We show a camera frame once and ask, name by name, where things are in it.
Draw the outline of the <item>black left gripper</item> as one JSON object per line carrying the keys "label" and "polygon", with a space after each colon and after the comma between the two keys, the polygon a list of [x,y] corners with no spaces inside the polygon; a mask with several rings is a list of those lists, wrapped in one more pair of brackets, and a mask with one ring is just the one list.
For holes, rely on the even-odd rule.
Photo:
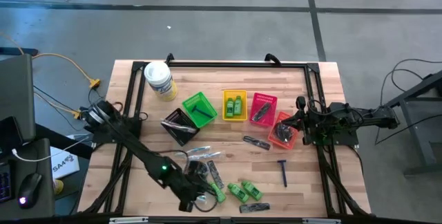
{"label": "black left gripper", "polygon": [[193,202],[209,188],[208,182],[200,177],[201,168],[200,163],[191,163],[186,172],[173,172],[172,192],[180,201],[178,209],[181,212],[192,212]]}

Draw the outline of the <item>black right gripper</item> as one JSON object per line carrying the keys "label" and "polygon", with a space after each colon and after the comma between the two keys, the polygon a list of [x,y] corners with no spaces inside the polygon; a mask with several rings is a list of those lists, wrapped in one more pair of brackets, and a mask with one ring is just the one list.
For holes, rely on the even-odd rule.
{"label": "black right gripper", "polygon": [[297,113],[282,120],[281,122],[286,127],[296,129],[297,131],[302,131],[304,133],[304,137],[302,139],[303,144],[316,144],[316,114],[310,109],[305,109],[309,107],[309,104],[306,103],[306,99],[303,96],[296,98],[296,106],[299,114]]}

